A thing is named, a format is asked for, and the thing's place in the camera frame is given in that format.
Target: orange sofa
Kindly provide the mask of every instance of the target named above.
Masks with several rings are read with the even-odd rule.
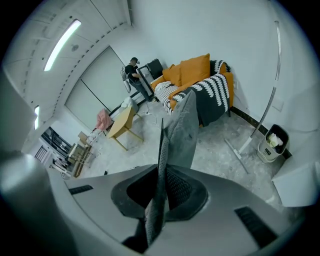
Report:
[[[195,83],[202,81],[213,75],[213,68],[211,66],[210,54],[202,55],[188,60],[183,60],[179,65],[172,64],[169,68],[162,71],[162,76],[158,77],[150,83],[153,91],[159,83],[170,81],[178,89],[172,92],[168,99],[170,100],[170,106],[175,108],[177,102],[173,100],[173,96],[182,92],[186,88],[194,85]],[[231,72],[227,72],[227,65],[223,63],[218,73],[223,74],[227,80],[229,91],[229,105],[233,106],[234,101],[234,77]]]

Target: white trash bin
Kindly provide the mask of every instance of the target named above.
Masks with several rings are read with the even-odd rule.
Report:
[[[280,138],[283,142],[283,145],[271,147],[267,142],[267,139],[271,134],[275,134],[278,138]],[[278,156],[283,154],[283,152],[285,151],[288,145],[288,142],[289,142],[288,133],[284,129],[282,129],[279,125],[274,124],[271,127],[271,129],[266,133],[263,140],[260,141],[256,153],[264,163],[271,163],[274,160],[276,160]]]

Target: concrete floor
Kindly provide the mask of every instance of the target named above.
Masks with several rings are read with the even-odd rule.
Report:
[[[126,152],[115,141],[107,139],[103,134],[100,135],[93,145],[93,153],[97,154],[97,157],[92,161],[90,168],[83,168],[80,178],[101,176],[105,171],[114,174],[137,166],[157,163],[161,118],[166,123],[170,116],[159,102],[148,103],[148,106],[146,103],[142,104],[138,113],[142,119],[135,116],[131,130],[141,136],[144,142],[140,142],[128,132],[124,133],[118,140],[128,149]],[[264,137],[258,132],[242,153],[249,171],[247,174],[224,141],[224,138],[227,138],[239,149],[253,130],[253,126],[234,113],[231,113],[231,117],[225,114],[209,126],[199,128],[191,168],[237,182],[293,222],[301,214],[301,209],[283,207],[271,181],[285,159],[280,156],[273,163],[263,163],[256,153],[258,143]]]

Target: desk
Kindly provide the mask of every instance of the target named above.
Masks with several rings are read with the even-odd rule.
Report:
[[[117,138],[122,135],[125,132],[129,132],[136,138],[138,138],[141,141],[144,141],[142,138],[140,138],[138,135],[133,133],[130,129],[132,127],[132,122],[134,119],[134,115],[137,115],[139,118],[141,118],[140,115],[138,115],[132,106],[127,107],[124,111],[122,111],[115,119],[113,126],[111,127],[109,133],[107,134],[108,138],[114,139],[125,151],[128,151],[124,145],[122,145]]]

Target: white wall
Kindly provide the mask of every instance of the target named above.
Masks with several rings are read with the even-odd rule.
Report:
[[[282,44],[276,100],[263,125],[283,125],[294,153],[320,123],[320,68],[316,54],[294,19],[266,0],[132,0],[133,23],[167,66],[210,53],[225,60],[237,80],[235,107],[260,120],[267,106],[278,59],[275,17]]]
[[[87,135],[91,131],[73,114],[70,115],[70,111],[68,111],[69,114],[65,113],[65,103],[73,89],[73,86],[77,83],[81,75],[86,71],[90,64],[95,61],[95,59],[109,46],[114,50],[119,59],[125,65],[130,62],[132,57],[137,57],[139,59],[140,64],[138,66],[140,67],[148,62],[151,62],[154,59],[159,58],[159,54],[155,51],[155,48],[151,46],[149,40],[147,38],[143,38],[143,35],[141,35],[141,33],[137,29],[129,26],[126,23],[117,27],[116,29],[108,33],[104,38],[102,38],[99,43],[84,56],[81,62],[77,65],[77,69],[75,69],[71,74],[68,82],[65,85],[63,94],[60,97],[60,101],[58,103],[59,108],[55,112],[54,118],[56,119],[56,121],[54,122],[52,128],[56,130],[57,133],[61,135],[66,141],[72,142],[72,144],[75,143],[74,141],[77,139],[79,131],[81,131],[81,129]],[[138,103],[143,99],[143,97],[139,93],[133,99]]]
[[[130,93],[127,92],[120,75],[122,67],[124,64],[109,47],[81,77],[86,86],[110,111],[137,91],[132,88]]]
[[[81,123],[65,106],[51,127],[71,146],[79,141],[78,134],[80,132],[86,135],[89,135],[91,132],[89,128]]]

